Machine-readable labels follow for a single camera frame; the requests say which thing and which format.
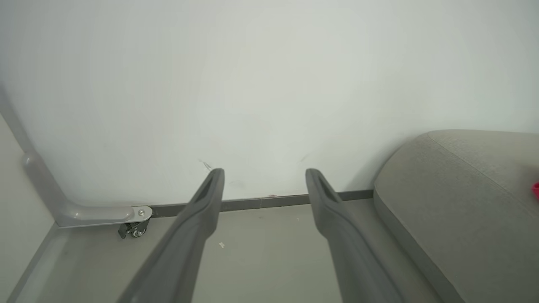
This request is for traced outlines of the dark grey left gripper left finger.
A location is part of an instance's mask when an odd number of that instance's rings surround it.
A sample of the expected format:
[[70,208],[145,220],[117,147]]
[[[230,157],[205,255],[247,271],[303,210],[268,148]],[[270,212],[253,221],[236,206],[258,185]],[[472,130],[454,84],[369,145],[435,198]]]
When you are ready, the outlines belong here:
[[217,228],[224,183],[223,169],[216,168],[208,173],[118,302],[191,302],[204,245]]

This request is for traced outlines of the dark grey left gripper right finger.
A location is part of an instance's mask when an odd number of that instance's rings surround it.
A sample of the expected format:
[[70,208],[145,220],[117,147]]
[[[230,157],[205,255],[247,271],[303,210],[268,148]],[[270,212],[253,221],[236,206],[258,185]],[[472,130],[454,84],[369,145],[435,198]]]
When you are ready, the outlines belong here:
[[343,201],[321,171],[306,170],[306,186],[318,232],[331,251],[344,303],[402,303],[404,297]]

